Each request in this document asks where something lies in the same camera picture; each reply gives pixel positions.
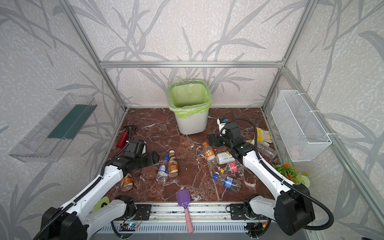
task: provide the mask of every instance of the bottle with blue label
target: bottle with blue label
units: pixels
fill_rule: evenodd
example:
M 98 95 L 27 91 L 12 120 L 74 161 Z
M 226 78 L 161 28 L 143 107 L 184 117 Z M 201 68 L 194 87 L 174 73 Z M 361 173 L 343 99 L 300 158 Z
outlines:
M 157 172 L 156 181 L 165 183 L 168 179 L 168 164 L 169 157 L 166 156 L 159 167 L 159 171 Z
M 239 192 L 241 188 L 241 182 L 237 179 L 228 177 L 227 175 L 214 174 L 212 177 L 219 185 L 231 189 L 234 192 Z

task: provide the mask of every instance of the empty bottle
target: empty bottle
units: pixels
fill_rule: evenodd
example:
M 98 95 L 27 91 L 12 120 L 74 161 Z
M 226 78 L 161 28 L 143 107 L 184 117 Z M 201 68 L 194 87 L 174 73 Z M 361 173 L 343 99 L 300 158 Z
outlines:
M 276 157 L 277 152 L 270 148 L 269 146 L 266 146 L 264 144 L 257 144 L 257 149 L 260 153 L 262 153 L 265 157 L 269 159 L 274 159 Z
M 168 179 L 168 164 L 169 157 L 166 156 L 159 167 L 159 171 L 157 172 L 156 181 L 165 183 Z
M 219 185 L 231 189 L 234 192 L 239 192 L 241 188 L 241 182 L 237 179 L 228 177 L 227 175 L 214 174 L 212 177 Z
M 220 169 L 221 174 L 233 174 L 244 168 L 244 165 L 241 164 L 238 160 L 234 162 L 227 163 L 227 165 Z
M 232 155 L 229 152 L 218 153 L 216 154 L 216 157 L 217 157 L 217 162 L 219 164 L 226 164 L 226 163 L 235 161 L 235 158 L 232 157 Z
M 121 181 L 120 181 L 120 188 L 122 191 L 127 192 L 133 188 L 133 179 L 131 174 L 127 174 Z
M 204 152 L 205 159 L 207 159 L 208 161 L 215 162 L 216 156 L 215 156 L 214 150 L 212 149 L 211 146 L 208 145 L 207 142 L 203 143 L 203 152 Z
M 169 170 L 168 175 L 170 177 L 176 177 L 179 174 L 179 166 L 176 161 L 174 150 L 169 151 L 169 157 L 170 159 L 168 164 L 168 170 Z

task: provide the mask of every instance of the white can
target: white can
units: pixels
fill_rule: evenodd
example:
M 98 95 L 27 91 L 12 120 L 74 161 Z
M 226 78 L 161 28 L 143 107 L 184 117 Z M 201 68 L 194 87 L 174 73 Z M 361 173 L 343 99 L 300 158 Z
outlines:
M 219 164 L 226 164 L 226 163 L 235 161 L 235 158 L 232 157 L 232 155 L 229 152 L 222 152 L 222 153 L 216 154 L 216 156 L 217 156 L 217 162 Z

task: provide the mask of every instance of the pink handle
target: pink handle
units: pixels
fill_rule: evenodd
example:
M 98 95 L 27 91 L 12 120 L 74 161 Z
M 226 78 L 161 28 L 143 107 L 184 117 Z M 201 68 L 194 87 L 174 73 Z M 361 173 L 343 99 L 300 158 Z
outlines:
M 184 209 L 184 213 L 185 213 L 185 221 L 187 222 L 188 233 L 192 233 L 193 232 L 193 227 L 192 227 L 191 218 L 189 217 L 188 209 Z

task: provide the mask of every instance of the blue label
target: blue label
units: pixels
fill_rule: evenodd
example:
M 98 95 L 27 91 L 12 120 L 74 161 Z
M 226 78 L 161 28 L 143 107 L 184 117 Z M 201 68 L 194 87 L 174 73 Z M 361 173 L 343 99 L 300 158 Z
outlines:
M 231 177 L 226 177 L 224 181 L 224 187 L 226 188 L 231 188 L 233 183 L 233 178 Z
M 163 171 L 165 172 L 166 174 L 168 174 L 168 168 L 165 166 L 165 165 L 161 165 L 160 168 L 159 168 L 159 172 L 160 171 Z

